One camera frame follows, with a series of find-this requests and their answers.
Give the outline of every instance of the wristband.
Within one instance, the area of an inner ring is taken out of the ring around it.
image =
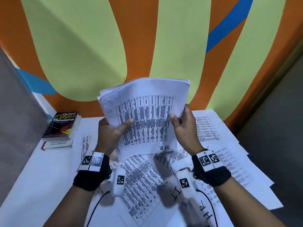
[[[224,184],[232,176],[225,163],[213,150],[204,149],[191,159],[194,164],[194,177],[212,187]]]
[[[87,152],[81,162],[73,185],[86,191],[95,191],[105,179],[110,178],[112,170],[109,157],[100,152]]]

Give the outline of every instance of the black strap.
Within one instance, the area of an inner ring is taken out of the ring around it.
[[[73,185],[86,191],[95,191],[105,179],[109,179],[112,170],[109,166],[109,157],[103,156],[100,172],[80,170],[74,178]]]
[[[232,176],[224,166],[205,172],[196,155],[193,155],[191,159],[194,164],[194,177],[210,184],[212,187],[224,184]]]

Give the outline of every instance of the orange painted stripe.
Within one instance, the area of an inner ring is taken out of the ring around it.
[[[159,0],[109,0],[124,44],[125,82],[149,77],[157,32]]]
[[[286,0],[281,22],[266,60],[233,113],[224,121],[236,133],[249,110],[303,37],[303,0]]]
[[[209,33],[227,16],[239,0],[211,0]]]
[[[190,102],[192,110],[205,110],[244,27],[246,18],[205,56],[198,90]]]
[[[0,45],[22,70],[47,80],[20,0],[0,0]],[[103,116],[98,101],[78,102],[56,93],[44,95],[56,111],[78,111],[83,117]]]

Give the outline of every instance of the black cable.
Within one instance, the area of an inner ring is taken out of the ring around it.
[[[212,211],[214,212],[214,207],[212,206],[212,203],[211,203],[210,199],[208,198],[208,196],[207,196],[204,192],[202,192],[201,190],[199,190],[199,189],[196,189],[196,191],[197,191],[197,192],[201,192],[202,194],[205,195],[205,197],[207,198],[207,200],[210,202]],[[217,222],[217,218],[216,218],[216,214],[215,214],[215,213],[214,213],[214,220],[216,221],[216,225],[217,225],[217,227],[218,227],[218,222]]]
[[[97,204],[96,204],[96,206],[95,206],[95,208],[94,208],[94,210],[93,210],[93,212],[92,212],[92,214],[91,214],[91,217],[89,218],[89,221],[88,221],[86,227],[88,227],[89,222],[91,221],[91,218],[93,217],[93,214],[94,214],[94,211],[95,211],[97,205],[99,204],[99,202],[101,201],[101,199],[104,197],[104,195],[108,194],[109,192],[110,192],[110,191],[107,191],[105,194],[103,194],[103,195],[100,197],[99,201],[97,202]]]

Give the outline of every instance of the mural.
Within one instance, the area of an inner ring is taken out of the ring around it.
[[[191,81],[229,128],[303,37],[303,0],[0,0],[0,45],[56,111],[102,116],[99,91]]]

